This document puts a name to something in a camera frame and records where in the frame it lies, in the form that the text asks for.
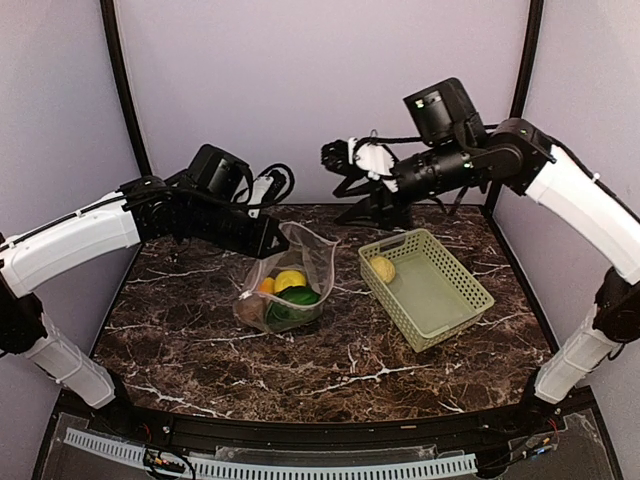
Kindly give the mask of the green pepper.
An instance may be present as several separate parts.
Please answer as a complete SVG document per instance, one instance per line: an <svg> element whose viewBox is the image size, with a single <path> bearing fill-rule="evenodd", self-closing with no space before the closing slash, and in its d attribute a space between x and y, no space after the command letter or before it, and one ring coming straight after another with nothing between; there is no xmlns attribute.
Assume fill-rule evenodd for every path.
<svg viewBox="0 0 640 480"><path fill-rule="evenodd" d="M278 293L278 297L295 305L314 305L321 295L309 286L291 286Z"/></svg>

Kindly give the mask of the green perforated plastic basket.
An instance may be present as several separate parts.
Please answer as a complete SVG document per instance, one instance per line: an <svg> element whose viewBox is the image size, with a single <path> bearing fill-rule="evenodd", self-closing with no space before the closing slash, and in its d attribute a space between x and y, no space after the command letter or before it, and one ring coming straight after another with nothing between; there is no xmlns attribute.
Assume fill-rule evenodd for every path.
<svg viewBox="0 0 640 480"><path fill-rule="evenodd" d="M371 268L376 256L394 264L391 283ZM417 353L473 326L494 306L492 295L426 229L364 245L358 257L361 277Z"/></svg>

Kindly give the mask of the black frame post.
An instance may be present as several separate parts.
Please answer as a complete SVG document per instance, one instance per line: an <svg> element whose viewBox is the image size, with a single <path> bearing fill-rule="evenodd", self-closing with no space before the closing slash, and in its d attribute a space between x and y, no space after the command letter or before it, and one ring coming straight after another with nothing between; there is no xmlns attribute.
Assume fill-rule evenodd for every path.
<svg viewBox="0 0 640 480"><path fill-rule="evenodd" d="M530 0L518 74L510 108L510 117L522 118L533 76L533 68L542 27L544 0Z"/></svg>
<svg viewBox="0 0 640 480"><path fill-rule="evenodd" d="M125 62L119 22L114 0L100 0L100 11L109 61L137 169L141 176L152 174Z"/></svg>

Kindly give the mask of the orange yellow mango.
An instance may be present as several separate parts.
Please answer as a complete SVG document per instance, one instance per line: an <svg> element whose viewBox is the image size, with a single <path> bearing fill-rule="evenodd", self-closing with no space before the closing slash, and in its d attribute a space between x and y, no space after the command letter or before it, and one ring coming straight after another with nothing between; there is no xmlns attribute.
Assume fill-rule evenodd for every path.
<svg viewBox="0 0 640 480"><path fill-rule="evenodd" d="M273 277L266 277L259 286L259 291L269 295L275 294L275 279Z"/></svg>

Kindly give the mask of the beige walnut-like food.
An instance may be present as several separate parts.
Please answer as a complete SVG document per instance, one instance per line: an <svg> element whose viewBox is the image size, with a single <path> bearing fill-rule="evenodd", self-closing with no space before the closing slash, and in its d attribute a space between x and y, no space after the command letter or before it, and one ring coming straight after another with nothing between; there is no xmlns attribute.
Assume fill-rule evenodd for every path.
<svg viewBox="0 0 640 480"><path fill-rule="evenodd" d="M387 258L376 256L370 260L370 265L378 277L385 283L391 283L396 277L394 264Z"/></svg>

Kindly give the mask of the black frame post left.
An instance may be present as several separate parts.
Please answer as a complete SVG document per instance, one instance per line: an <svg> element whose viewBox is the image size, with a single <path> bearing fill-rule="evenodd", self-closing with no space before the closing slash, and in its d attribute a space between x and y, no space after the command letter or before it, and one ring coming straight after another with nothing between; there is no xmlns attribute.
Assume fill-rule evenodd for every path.
<svg viewBox="0 0 640 480"><path fill-rule="evenodd" d="M137 169L141 176L152 174L125 62L119 22L114 0L100 0L100 11L109 61Z"/></svg>

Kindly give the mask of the black frame post right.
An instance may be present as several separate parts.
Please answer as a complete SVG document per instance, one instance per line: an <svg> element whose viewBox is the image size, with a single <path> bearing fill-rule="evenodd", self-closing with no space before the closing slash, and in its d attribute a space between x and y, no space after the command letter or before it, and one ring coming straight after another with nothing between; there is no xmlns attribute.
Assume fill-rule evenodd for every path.
<svg viewBox="0 0 640 480"><path fill-rule="evenodd" d="M518 74L510 108L510 117L522 118L533 76L533 68L542 27L544 0L530 0Z"/></svg>

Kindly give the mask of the green white bok choy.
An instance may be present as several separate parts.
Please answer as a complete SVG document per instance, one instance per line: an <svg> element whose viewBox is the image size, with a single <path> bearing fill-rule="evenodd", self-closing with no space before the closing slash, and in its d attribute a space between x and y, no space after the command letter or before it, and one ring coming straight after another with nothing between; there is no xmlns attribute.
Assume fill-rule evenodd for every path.
<svg viewBox="0 0 640 480"><path fill-rule="evenodd" d="M265 324L272 332L283 332L306 325L321 314L318 308L296 309L280 303L272 302L266 311Z"/></svg>

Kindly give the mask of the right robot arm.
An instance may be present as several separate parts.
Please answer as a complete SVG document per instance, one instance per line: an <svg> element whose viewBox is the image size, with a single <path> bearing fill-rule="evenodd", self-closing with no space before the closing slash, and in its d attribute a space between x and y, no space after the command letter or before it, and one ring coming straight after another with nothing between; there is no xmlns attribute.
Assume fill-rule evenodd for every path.
<svg viewBox="0 0 640 480"><path fill-rule="evenodd" d="M322 165L343 178L335 196L360 199L339 223L391 229L413 203L499 182L565 224L608 267L585 318L529 377L511 410L511 426L530 434L581 380L638 340L639 218L562 142L522 119L494 129L476 115L429 121L418 139L426 151L405 160L391 150L404 137L351 137L322 147Z"/></svg>

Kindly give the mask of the clear zip top bag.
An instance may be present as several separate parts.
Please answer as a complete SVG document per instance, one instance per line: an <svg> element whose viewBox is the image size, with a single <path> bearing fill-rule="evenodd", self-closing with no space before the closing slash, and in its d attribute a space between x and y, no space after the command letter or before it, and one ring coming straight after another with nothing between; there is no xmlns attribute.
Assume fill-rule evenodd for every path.
<svg viewBox="0 0 640 480"><path fill-rule="evenodd" d="M315 321L335 283L336 241L296 222L281 231L289 248L256 261L233 304L236 320L266 333Z"/></svg>

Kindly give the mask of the yellow lemon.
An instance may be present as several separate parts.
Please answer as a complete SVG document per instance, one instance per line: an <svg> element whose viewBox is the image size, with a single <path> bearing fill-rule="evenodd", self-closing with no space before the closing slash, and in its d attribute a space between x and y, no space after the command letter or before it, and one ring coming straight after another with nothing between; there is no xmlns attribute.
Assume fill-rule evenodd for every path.
<svg viewBox="0 0 640 480"><path fill-rule="evenodd" d="M306 275L298 270L283 270L275 277L276 294L291 287L305 287L306 285Z"/></svg>

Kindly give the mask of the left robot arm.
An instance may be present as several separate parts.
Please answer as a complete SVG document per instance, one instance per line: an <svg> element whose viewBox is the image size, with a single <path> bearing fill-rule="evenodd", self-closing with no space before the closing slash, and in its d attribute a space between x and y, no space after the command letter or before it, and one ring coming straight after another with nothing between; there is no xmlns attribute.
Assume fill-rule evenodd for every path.
<svg viewBox="0 0 640 480"><path fill-rule="evenodd" d="M1 244L1 351L71 390L120 436L141 427L116 377L87 354L125 253L151 240L201 239L256 259L288 242L264 203L230 203L196 187L143 177Z"/></svg>

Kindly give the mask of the black front rail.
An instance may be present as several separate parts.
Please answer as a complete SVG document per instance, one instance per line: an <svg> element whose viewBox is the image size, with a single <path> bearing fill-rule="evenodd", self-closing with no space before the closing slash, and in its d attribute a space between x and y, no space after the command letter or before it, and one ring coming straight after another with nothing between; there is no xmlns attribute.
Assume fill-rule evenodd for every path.
<svg viewBox="0 0 640 480"><path fill-rule="evenodd" d="M214 419L199 415L128 406L126 432L116 429L117 416L98 414L79 397L62 391L49 418L39 455L45 457L65 425L82 428L178 453L214 453L223 447L293 451L363 451L391 447L434 445L440 452L477 453L483 463L503 465L516 450L517 440L542 433L565 434L571 422L593 436L602 448L610 439L593 392L581 387L570 392L555 413L530 419L518 405L471 413L368 423L274 423Z"/></svg>

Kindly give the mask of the brown potato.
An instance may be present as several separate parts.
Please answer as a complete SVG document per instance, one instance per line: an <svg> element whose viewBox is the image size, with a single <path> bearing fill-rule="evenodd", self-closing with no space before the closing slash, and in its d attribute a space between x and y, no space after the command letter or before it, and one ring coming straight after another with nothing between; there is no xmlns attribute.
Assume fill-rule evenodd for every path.
<svg viewBox="0 0 640 480"><path fill-rule="evenodd" d="M233 306L236 319L247 326L265 331L265 312L267 302L259 295L239 298Z"/></svg>

